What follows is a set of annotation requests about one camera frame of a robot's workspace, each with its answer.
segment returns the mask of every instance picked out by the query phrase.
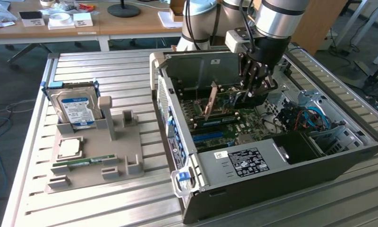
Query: floor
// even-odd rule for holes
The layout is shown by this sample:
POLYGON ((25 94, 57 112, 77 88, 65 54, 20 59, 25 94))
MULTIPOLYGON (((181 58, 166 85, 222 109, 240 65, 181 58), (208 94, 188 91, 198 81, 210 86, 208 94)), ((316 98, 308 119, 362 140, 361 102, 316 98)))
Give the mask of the floor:
MULTIPOLYGON (((333 30, 340 32, 344 28, 350 14, 340 17, 333 30)), ((344 43, 338 48, 346 48, 349 39, 356 32, 362 21, 358 21, 350 30, 344 43)), ((177 44, 177 38, 166 38, 166 44, 177 44)), ((125 50, 125 49, 148 49, 156 47, 154 39, 137 40, 136 46, 130 46, 129 40, 118 40, 112 42, 113 47, 110 50, 125 50)), ((162 47, 160 39, 157 41, 158 47, 162 47)), ((83 48, 79 48, 71 43, 48 44, 49 49, 55 52, 93 52, 100 51, 98 43, 94 41, 83 42, 83 48)), ((43 76, 43 71, 47 62, 47 53, 43 49, 36 48, 29 52, 16 63, 20 65, 20 70, 12 71, 8 67, 7 60, 16 53, 17 50, 23 49, 25 45, 15 45, 16 50, 9 51, 0 45, 0 104, 11 104, 20 100, 28 100, 36 98, 39 84, 43 76)), ((350 61, 364 61, 368 66, 376 68, 372 64, 373 59, 378 55, 378 28, 373 27, 362 39, 360 45, 360 53, 352 52, 348 56, 350 61)), ((326 51, 321 51, 316 54, 316 58, 330 70, 336 70, 336 75, 340 77, 353 78, 361 76, 362 73, 354 70, 354 66, 342 67, 348 62, 334 56, 326 51)), ((16 111, 21 111, 33 107, 33 103, 25 103, 17 106, 16 111)), ((16 174, 16 168, 19 163, 20 154, 24 146, 24 139, 28 131, 28 125, 31 120, 32 112, 13 113, 12 114, 12 128, 0 137, 0 156, 5 167, 5 173, 8 176, 8 186, 3 188, 3 173, 0 170, 0 224, 7 206, 7 199, 12 187, 13 177, 16 174)), ((8 117, 8 112, 1 112, 0 117, 8 117)))

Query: paper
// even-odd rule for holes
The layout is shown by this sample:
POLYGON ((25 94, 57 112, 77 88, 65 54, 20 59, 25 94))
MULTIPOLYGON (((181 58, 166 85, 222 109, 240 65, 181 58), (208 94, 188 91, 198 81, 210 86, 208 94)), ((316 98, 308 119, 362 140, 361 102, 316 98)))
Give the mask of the paper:
POLYGON ((161 19, 162 26, 166 28, 182 27, 182 22, 174 22, 170 18, 169 12, 158 12, 158 17, 161 19))
POLYGON ((7 27, 7 26, 11 26, 11 25, 15 25, 15 23, 12 21, 5 22, 5 23, 0 23, 0 27, 7 27))

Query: aluminum extrusion table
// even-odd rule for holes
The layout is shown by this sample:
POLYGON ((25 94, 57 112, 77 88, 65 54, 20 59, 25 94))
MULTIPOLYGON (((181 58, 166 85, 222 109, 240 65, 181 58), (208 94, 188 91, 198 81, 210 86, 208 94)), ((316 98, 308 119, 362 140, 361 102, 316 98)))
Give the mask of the aluminum extrusion table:
MULTIPOLYGON (((156 51, 162 50, 68 53, 48 59, 44 80, 52 74, 56 80, 65 81, 97 78, 101 95, 113 97, 112 113, 134 110, 145 176, 67 192, 44 193, 57 116, 39 92, 3 226, 184 226, 149 89, 149 54, 156 51)), ((293 52, 345 105, 378 130, 377 111, 308 53, 293 52)), ((293 73, 293 77, 301 86, 312 87, 300 73, 293 73)), ((378 226, 378 154, 334 181, 190 226, 378 226)))

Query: hard drive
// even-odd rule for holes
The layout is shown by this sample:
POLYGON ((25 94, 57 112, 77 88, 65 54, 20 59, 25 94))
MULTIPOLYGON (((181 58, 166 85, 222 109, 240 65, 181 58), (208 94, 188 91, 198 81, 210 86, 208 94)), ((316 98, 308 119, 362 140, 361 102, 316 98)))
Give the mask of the hard drive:
POLYGON ((94 127, 94 121, 102 118, 97 104, 98 83, 51 83, 45 89, 61 123, 71 123, 73 129, 94 127))

